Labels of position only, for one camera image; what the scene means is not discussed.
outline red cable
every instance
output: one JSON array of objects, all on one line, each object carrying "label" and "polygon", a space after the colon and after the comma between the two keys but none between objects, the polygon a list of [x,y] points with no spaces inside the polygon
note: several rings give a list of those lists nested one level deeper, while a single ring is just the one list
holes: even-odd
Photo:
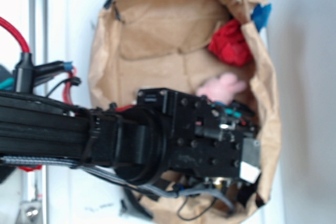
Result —
[{"label": "red cable", "polygon": [[17,42],[19,42],[22,52],[30,52],[28,43],[26,42],[25,38],[11,23],[0,17],[0,26],[5,28],[10,34],[14,36]]},{"label": "red cable", "polygon": [[[69,71],[68,72],[68,75],[69,75],[69,79],[74,77],[77,73],[77,69],[75,67],[73,67],[73,72]],[[62,93],[62,96],[63,96],[63,101],[65,103],[68,103],[70,105],[73,105],[73,102],[72,102],[72,99],[71,99],[71,94],[70,94],[70,88],[71,88],[71,82],[68,81],[66,84],[65,84],[65,87],[63,89],[63,93]]]}]

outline black cable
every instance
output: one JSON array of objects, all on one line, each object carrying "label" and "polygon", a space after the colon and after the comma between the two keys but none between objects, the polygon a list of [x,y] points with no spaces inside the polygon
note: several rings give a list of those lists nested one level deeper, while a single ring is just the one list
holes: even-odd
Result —
[{"label": "black cable", "polygon": [[49,97],[61,84],[67,83],[68,81],[71,81],[71,78],[65,79],[63,81],[60,81],[57,83],[47,94],[46,97]]},{"label": "black cable", "polygon": [[203,212],[201,212],[199,215],[197,215],[197,216],[195,216],[193,218],[187,219],[187,218],[184,218],[183,216],[181,216],[181,211],[182,211],[183,207],[185,206],[185,204],[187,204],[188,198],[189,197],[185,197],[185,201],[183,202],[182,206],[177,211],[177,216],[180,219],[185,220],[185,221],[191,221],[191,220],[195,220],[195,219],[199,218],[200,216],[202,216],[203,214],[205,214],[206,212],[208,212],[210,210],[210,208],[212,208],[215,205],[216,201],[217,201],[217,198],[214,198],[214,200],[211,202],[210,206],[208,206],[207,208],[205,208]]}]

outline gray cable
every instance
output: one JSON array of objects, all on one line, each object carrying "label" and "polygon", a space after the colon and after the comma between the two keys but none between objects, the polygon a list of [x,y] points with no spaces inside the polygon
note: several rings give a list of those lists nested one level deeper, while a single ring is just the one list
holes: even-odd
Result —
[{"label": "gray cable", "polygon": [[[3,156],[0,158],[2,163],[7,165],[16,165],[16,166],[25,166],[25,165],[57,165],[57,166],[67,166],[67,167],[75,167],[78,162],[71,159],[61,159],[61,158],[53,158],[53,157],[28,157],[28,156]],[[98,167],[81,167],[87,173],[91,173],[97,175],[98,177],[105,178],[111,182],[117,184],[130,185],[126,180],[118,177],[116,174],[108,172],[102,168]],[[209,194],[219,200],[223,201],[232,212],[234,210],[234,205],[232,202],[226,198],[220,191],[217,189],[185,189],[179,192],[176,191],[165,191],[153,185],[142,185],[138,186],[140,189],[147,190],[151,193],[154,193],[158,196],[165,198],[177,198],[179,196],[191,196],[198,194]]]}]

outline white wall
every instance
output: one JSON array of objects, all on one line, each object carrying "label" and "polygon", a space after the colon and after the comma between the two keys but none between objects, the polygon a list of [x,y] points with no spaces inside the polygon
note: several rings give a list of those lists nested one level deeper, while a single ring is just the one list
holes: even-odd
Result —
[{"label": "white wall", "polygon": [[[23,30],[25,9],[24,0],[0,0],[0,17],[11,22],[17,29]],[[0,28],[0,64],[12,70],[19,60],[21,49],[16,40]],[[21,172],[15,171],[0,184],[0,224],[13,224],[19,212],[21,201]]]},{"label": "white wall", "polygon": [[270,0],[283,122],[287,224],[336,220],[335,0]]}]

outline white label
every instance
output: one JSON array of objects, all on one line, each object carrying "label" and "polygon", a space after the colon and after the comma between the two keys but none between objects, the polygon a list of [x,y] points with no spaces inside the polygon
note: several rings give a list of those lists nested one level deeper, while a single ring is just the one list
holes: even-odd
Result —
[{"label": "white label", "polygon": [[246,162],[240,163],[240,178],[254,184],[260,174],[260,169]]}]

